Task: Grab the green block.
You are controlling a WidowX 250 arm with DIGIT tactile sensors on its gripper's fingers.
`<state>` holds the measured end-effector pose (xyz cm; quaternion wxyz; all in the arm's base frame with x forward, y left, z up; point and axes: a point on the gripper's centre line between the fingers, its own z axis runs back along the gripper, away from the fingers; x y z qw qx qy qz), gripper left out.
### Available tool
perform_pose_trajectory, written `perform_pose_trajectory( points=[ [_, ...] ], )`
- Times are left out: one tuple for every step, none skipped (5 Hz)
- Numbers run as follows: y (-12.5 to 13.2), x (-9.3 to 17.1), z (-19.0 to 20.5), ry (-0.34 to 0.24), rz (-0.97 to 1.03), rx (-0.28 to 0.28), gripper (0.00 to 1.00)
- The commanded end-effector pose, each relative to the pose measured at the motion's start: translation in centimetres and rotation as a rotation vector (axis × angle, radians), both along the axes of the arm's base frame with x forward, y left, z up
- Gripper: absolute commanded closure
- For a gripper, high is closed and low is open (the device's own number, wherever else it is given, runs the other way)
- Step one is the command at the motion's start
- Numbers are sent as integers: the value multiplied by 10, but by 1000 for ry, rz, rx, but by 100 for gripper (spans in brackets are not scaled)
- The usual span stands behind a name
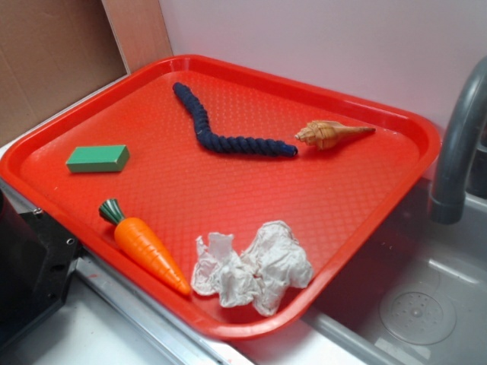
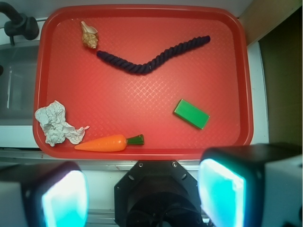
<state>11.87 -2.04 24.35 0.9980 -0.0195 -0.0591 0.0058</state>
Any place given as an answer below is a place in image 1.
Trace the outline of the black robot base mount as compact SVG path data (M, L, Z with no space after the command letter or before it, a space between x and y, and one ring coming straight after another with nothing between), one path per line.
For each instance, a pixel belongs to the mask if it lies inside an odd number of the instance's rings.
M47 213L18 213L1 194L1 349L66 300L78 239Z

